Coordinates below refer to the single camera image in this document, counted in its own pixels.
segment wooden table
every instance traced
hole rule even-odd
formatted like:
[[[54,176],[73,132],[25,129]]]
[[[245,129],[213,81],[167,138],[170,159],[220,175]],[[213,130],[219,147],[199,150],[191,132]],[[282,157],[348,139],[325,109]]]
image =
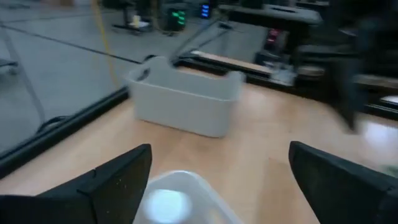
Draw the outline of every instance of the wooden table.
[[[398,124],[362,116],[361,134],[327,106],[246,84],[223,139],[135,120],[127,100],[0,180],[0,194],[36,195],[142,144],[152,144],[151,176],[192,170],[204,177],[244,223],[318,223],[288,163],[289,142],[302,141],[376,170],[398,161]]]

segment wooden board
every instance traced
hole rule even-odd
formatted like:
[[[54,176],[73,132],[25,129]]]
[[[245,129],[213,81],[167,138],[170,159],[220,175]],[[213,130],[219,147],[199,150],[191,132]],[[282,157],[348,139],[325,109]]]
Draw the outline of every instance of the wooden board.
[[[270,69],[265,66],[256,65],[254,63],[249,63],[249,62],[243,62],[241,60],[235,60],[235,59],[228,58],[228,57],[222,57],[222,56],[218,56],[218,55],[208,54],[208,53],[201,52],[198,50],[195,50],[191,53],[194,55],[201,56],[203,58],[217,60],[219,62],[224,62],[224,63],[230,63],[233,65],[239,65],[241,67],[252,69],[252,70],[255,70],[258,72],[264,72],[264,73],[274,72],[273,69]],[[302,65],[297,68],[297,75],[300,75],[301,77],[307,77],[307,78],[320,77],[324,74],[324,72],[325,72],[324,68],[321,68],[319,66],[314,66],[314,65]],[[358,84],[390,88],[390,89],[393,89],[394,92],[395,92],[395,90],[398,90],[398,79],[392,78],[392,77],[380,77],[380,76],[375,76],[375,75],[370,75],[370,74],[359,74],[356,76],[355,82]]]
[[[0,194],[36,195],[142,144],[153,148],[151,177],[191,170],[205,178],[244,223],[318,223],[288,163],[302,141],[376,170],[398,161],[398,124],[364,115],[346,134],[325,105],[246,84],[223,139],[134,119],[128,100],[0,180]]]

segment clear plastic container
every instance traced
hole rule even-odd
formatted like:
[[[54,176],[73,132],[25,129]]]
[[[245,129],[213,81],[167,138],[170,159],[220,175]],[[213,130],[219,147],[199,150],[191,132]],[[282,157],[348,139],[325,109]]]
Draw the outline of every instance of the clear plastic container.
[[[134,224],[160,224],[154,222],[151,217],[148,217],[148,211],[145,211],[145,209],[147,209],[148,200],[151,200],[154,192],[158,190],[180,192],[189,198],[188,202],[184,202],[187,203],[187,206],[190,208],[189,211],[187,212],[184,210],[181,212],[182,215],[189,215],[182,219],[178,219],[181,220],[181,222],[175,224],[242,223],[228,204],[223,201],[203,178],[193,172],[176,170],[157,177],[148,183],[136,218],[133,222]],[[179,202],[176,203],[175,206],[179,207],[181,203],[179,199],[177,199],[177,201]]]

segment white object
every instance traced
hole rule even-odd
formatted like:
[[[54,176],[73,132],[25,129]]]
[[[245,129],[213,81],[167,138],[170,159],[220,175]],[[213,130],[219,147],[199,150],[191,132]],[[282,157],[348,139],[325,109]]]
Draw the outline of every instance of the white object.
[[[244,75],[196,75],[173,68],[165,57],[154,57],[127,80],[138,119],[218,138],[229,129]]]
[[[130,26],[134,28],[145,28],[149,26],[149,22],[139,21],[138,23],[130,22]]]
[[[180,192],[190,199],[192,207],[188,213],[184,213],[188,214],[188,216],[180,219],[184,221],[175,222],[173,224],[215,223],[216,220],[214,220],[215,217],[213,215],[216,215],[219,218],[217,220],[220,221],[220,223],[242,223],[242,221],[235,215],[232,209],[230,209],[228,204],[220,198],[220,196],[210,187],[210,185],[204,179],[202,179],[199,175],[193,172],[176,170],[149,181],[133,224],[161,223],[159,221],[156,222],[153,218],[149,218],[153,217],[154,215],[149,214],[147,210],[148,203],[153,203],[149,201],[153,200],[154,194],[159,193],[159,189]],[[161,206],[163,205],[160,205],[158,208],[151,208],[151,210],[161,210]]]
[[[130,23],[130,25],[132,24],[133,27],[138,28],[140,21],[141,21],[141,16],[133,15],[132,22]]]
[[[178,224],[191,214],[189,197],[174,190],[155,190],[145,200],[144,213],[147,219],[158,224]]]
[[[278,64],[278,68],[271,74],[269,81],[280,85],[294,86],[297,74],[293,72],[293,67],[288,65],[288,68],[281,68],[281,66],[281,63]]]

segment wooden tabletop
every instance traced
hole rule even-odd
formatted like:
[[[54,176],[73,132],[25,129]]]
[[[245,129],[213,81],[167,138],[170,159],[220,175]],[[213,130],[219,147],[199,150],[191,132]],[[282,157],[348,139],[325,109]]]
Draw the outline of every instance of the wooden tabletop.
[[[207,138],[134,119],[127,100],[0,180],[0,194],[36,195],[142,144],[152,144],[151,177],[191,170],[205,178],[244,223],[318,223],[288,163],[302,141],[376,170],[398,161],[398,124],[361,117],[361,134],[327,106],[245,84],[229,134]]]

